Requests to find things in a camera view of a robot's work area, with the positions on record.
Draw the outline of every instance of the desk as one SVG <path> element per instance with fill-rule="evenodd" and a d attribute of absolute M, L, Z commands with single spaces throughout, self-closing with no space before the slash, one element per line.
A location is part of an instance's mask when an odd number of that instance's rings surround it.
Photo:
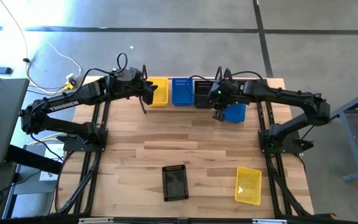
<path fill-rule="evenodd" d="M 100 77 L 88 77 L 92 82 Z M 284 88 L 281 78 L 268 79 L 271 87 Z M 289 106 L 272 103 L 275 120 L 291 119 Z M 211 110 L 189 107 L 146 106 L 143 114 L 137 98 L 111 102 L 109 137 L 102 153 L 92 216 L 272 218 L 273 207 L 266 162 L 260 153 L 256 104 L 246 110 L 244 123 L 220 123 Z M 101 106 L 99 120 L 103 109 Z M 74 122 L 91 121 L 92 106 L 77 106 Z M 84 153 L 76 152 L 63 168 L 59 207 L 78 185 Z M 186 164 L 189 199 L 164 202 L 161 167 Z M 287 184 L 304 208 L 313 213 L 302 163 L 283 154 Z M 236 170 L 244 166 L 262 171 L 259 206 L 236 202 Z M 88 189 L 82 206 L 85 206 Z M 277 191 L 282 211 L 283 197 Z"/>

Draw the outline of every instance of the yellow plastic basket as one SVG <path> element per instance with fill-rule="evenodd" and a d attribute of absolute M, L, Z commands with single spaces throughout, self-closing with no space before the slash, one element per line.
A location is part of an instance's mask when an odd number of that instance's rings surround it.
<path fill-rule="evenodd" d="M 153 103 L 150 106 L 166 106 L 168 104 L 168 79 L 167 78 L 148 78 L 147 81 L 158 85 L 154 91 Z"/>
<path fill-rule="evenodd" d="M 236 193 L 234 200 L 238 202 L 260 205 L 262 190 L 262 172 L 260 170 L 237 168 Z"/>

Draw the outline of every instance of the wood plank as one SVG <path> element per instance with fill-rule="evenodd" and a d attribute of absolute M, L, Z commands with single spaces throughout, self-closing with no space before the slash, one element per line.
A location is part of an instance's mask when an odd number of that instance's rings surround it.
<path fill-rule="evenodd" d="M 86 82 L 97 78 L 88 77 Z M 285 88 L 281 78 L 268 79 L 268 83 Z M 265 103 L 262 105 L 266 115 Z M 276 122 L 291 119 L 289 106 L 273 103 L 272 107 Z M 106 124 L 109 138 L 99 167 L 93 216 L 273 217 L 265 158 L 257 140 L 255 103 L 247 106 L 246 121 L 239 124 L 220 123 L 211 119 L 212 110 L 192 106 L 174 107 L 169 103 L 163 108 L 146 108 L 148 113 L 143 114 L 137 98 L 113 101 L 110 105 Z M 90 121 L 92 112 L 92 106 L 78 106 L 73 120 Z M 63 169 L 58 192 L 60 206 L 78 185 L 83 155 L 74 153 Z M 288 187 L 313 213 L 302 163 L 290 154 L 283 155 L 283 163 Z M 164 202 L 161 168 L 177 164 L 186 164 L 190 198 Z M 234 200 L 239 166 L 262 171 L 259 206 Z M 280 190 L 278 199 L 284 211 Z"/>

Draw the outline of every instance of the gray floor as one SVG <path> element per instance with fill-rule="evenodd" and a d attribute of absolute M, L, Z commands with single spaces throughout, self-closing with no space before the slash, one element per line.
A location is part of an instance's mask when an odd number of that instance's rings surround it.
<path fill-rule="evenodd" d="M 251 0 L 5 2 L 19 23 L 27 26 L 257 28 Z M 358 0 L 259 0 L 259 4 L 266 29 L 358 29 Z M 0 24 L 11 27 L 0 31 L 0 65 L 13 67 L 12 77 L 24 77 L 22 39 L 1 3 Z M 75 65 L 57 55 L 46 40 L 84 69 L 115 67 L 116 55 L 124 51 L 130 66 L 146 64 L 149 75 L 211 76 L 222 65 L 232 71 L 254 70 L 265 76 L 257 34 L 25 35 L 34 63 L 30 75 L 43 86 L 61 86 L 66 75 L 77 72 Z M 321 92 L 333 110 L 358 95 L 358 35 L 266 35 L 266 39 L 273 75 L 284 78 L 288 89 Z M 40 96 L 28 93 L 25 105 L 37 98 Z M 300 113 L 296 108 L 292 112 Z M 65 119 L 72 116 L 73 110 L 56 115 Z M 358 220 L 358 181 L 345 183 L 341 179 L 356 171 L 341 124 L 333 121 L 314 128 L 308 139 L 316 143 L 305 153 L 315 212 Z M 12 143 L 21 146 L 29 141 L 17 127 Z M 34 204 L 40 198 L 19 198 L 14 216 L 44 213 L 45 205 Z"/>

